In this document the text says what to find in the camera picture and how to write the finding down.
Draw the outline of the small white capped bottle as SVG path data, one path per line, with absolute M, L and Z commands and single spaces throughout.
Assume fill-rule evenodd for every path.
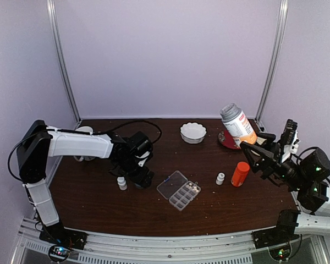
M 117 184 L 118 184 L 118 186 L 119 186 L 119 188 L 120 188 L 121 191 L 126 190 L 127 187 L 128 187 L 127 186 L 127 182 L 126 182 L 126 180 L 125 180 L 124 177 L 118 177 L 117 178 Z

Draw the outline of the orange cylindrical bottle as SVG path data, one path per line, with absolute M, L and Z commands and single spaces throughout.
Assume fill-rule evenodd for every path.
M 248 163 L 238 162 L 231 178 L 232 186 L 237 188 L 240 187 L 244 183 L 249 171 L 250 171 L 250 166 Z

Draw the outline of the white orange vitamin bottle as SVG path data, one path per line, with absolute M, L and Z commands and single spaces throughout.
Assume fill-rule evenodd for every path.
M 237 147 L 242 142 L 255 144 L 257 135 L 243 110 L 235 103 L 231 103 L 220 110 L 222 123 L 230 133 Z

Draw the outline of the small white pill bottle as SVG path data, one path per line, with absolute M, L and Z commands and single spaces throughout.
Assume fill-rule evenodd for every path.
M 225 174 L 222 172 L 218 173 L 217 178 L 216 178 L 216 184 L 222 185 L 224 180 L 225 180 Z

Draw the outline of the clear plastic pill organizer box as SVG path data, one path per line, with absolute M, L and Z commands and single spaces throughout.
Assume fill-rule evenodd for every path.
M 157 191 L 178 211 L 182 211 L 201 192 L 197 182 L 192 182 L 176 170 L 157 186 Z

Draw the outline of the grey bottle lid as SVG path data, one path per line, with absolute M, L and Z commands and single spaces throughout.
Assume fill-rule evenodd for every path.
M 139 185 L 139 184 L 135 184 L 135 186 L 136 186 L 138 189 L 144 189 L 144 187 L 142 187 L 142 186 Z

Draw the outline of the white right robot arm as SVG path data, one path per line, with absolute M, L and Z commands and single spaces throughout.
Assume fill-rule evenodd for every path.
M 271 230 L 274 242 L 282 243 L 289 236 L 302 234 L 330 235 L 330 160 L 319 147 L 308 149 L 301 158 L 296 154 L 298 132 L 286 130 L 278 141 L 275 135 L 259 133 L 262 144 L 242 142 L 240 148 L 254 173 L 274 185 L 287 186 L 297 193 L 299 210 L 282 210 Z

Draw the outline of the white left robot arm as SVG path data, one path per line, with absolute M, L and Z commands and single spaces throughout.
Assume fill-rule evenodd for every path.
M 33 122 L 16 147 L 19 177 L 36 208 L 47 236 L 56 244 L 68 240 L 48 185 L 46 164 L 50 157 L 84 156 L 109 159 L 121 177 L 148 188 L 154 177 L 145 163 L 153 157 L 153 143 L 141 131 L 122 137 L 113 129 L 88 132 L 58 129 L 42 120 Z

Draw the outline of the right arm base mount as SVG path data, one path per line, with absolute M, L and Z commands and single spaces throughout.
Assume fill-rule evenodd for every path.
M 252 232 L 251 235 L 256 249 L 284 244 L 299 238 L 299 235 L 290 234 L 278 228 L 258 230 Z

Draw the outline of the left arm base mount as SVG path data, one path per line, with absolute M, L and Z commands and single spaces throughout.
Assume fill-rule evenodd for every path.
M 83 250 L 87 241 L 85 232 L 70 229 L 44 229 L 39 239 L 52 244 L 64 246 L 65 248 Z

